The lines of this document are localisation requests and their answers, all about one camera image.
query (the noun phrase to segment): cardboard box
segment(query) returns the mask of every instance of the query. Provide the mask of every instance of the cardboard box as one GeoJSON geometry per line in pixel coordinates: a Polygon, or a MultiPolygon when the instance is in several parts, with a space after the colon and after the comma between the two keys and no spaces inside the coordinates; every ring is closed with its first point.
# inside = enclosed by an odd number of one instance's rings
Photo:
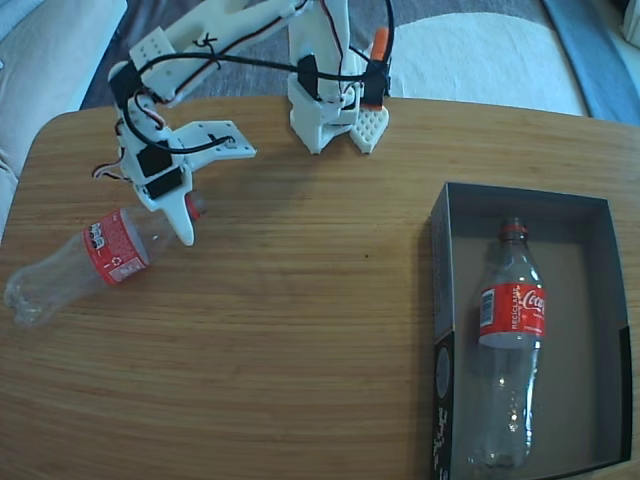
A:
{"type": "Polygon", "coordinates": [[[435,375],[431,478],[475,478],[467,461],[481,375],[478,305],[485,257],[501,220],[523,218],[545,281],[546,336],[533,401],[533,447],[518,470],[491,478],[549,479],[631,456],[627,309],[606,200],[448,183],[432,212],[435,375]]]}

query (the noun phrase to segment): red label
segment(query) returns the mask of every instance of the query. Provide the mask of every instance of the red label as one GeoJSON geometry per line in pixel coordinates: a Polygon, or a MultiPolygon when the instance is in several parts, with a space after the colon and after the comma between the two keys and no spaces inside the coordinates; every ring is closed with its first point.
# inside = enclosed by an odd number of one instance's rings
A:
{"type": "Polygon", "coordinates": [[[544,336],[545,292],[535,285],[505,283],[482,292],[480,336],[531,333],[544,336]]]}
{"type": "Polygon", "coordinates": [[[93,266],[109,285],[147,267],[127,233],[121,210],[85,228],[82,237],[93,266]]]}

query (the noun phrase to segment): white 3d-printed robotic arm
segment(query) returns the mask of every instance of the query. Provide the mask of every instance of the white 3d-printed robotic arm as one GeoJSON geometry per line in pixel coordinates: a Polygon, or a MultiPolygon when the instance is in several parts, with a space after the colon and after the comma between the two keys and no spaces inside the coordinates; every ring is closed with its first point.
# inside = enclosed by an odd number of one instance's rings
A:
{"type": "MultiPolygon", "coordinates": [[[[166,30],[152,31],[130,50],[131,61],[119,63],[109,75],[119,115],[122,174],[149,210],[165,212],[186,245],[194,241],[184,202],[193,189],[193,173],[217,160],[253,157],[256,150],[230,120],[192,122],[173,131],[158,115],[156,103],[179,103],[220,68],[217,58],[224,60],[287,25],[292,65],[340,76],[358,76],[367,68],[349,50],[348,0],[247,4],[248,0],[201,3],[166,30]],[[177,54],[206,55],[171,58],[177,54]]],[[[369,153],[388,124],[384,107],[361,107],[359,81],[292,73],[288,92],[291,126],[314,154],[346,132],[369,153]]]]}

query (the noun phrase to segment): coca-cola bottle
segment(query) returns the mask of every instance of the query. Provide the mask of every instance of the coca-cola bottle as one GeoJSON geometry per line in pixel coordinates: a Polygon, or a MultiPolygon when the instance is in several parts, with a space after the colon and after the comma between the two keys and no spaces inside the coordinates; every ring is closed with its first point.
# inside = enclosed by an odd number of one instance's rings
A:
{"type": "Polygon", "coordinates": [[[545,290],[527,247],[527,227],[520,218],[508,218],[498,238],[496,268],[480,297],[479,421],[469,457],[494,474],[523,466],[531,451],[534,383],[545,333],[545,290]]]}
{"type": "MultiPolygon", "coordinates": [[[[204,199],[194,190],[185,202],[196,221],[204,213],[204,199]]],[[[15,272],[7,282],[5,303],[15,310],[18,325],[40,325],[78,298],[147,268],[175,238],[161,211],[149,212],[142,205],[116,210],[48,258],[15,272]]]]}

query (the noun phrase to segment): wood grain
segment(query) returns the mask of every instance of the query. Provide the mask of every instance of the wood grain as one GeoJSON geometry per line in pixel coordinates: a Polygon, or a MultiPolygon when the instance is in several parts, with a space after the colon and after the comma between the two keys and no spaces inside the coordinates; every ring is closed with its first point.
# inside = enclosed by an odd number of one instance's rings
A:
{"type": "MultiPolygon", "coordinates": [[[[425,228],[448,180],[609,198],[638,358],[640,131],[459,103],[389,109],[371,156],[347,138],[309,155],[280,98],[167,112],[173,125],[232,119],[259,155],[198,172],[209,213],[195,247],[176,245],[39,330],[11,327],[0,309],[0,478],[428,478],[425,228]]],[[[135,202],[127,185],[90,176],[116,155],[113,123],[111,109],[89,110],[40,133],[1,247],[2,288],[135,202]]],[[[592,478],[640,478],[638,448],[636,429],[634,460],[592,478]]]]}

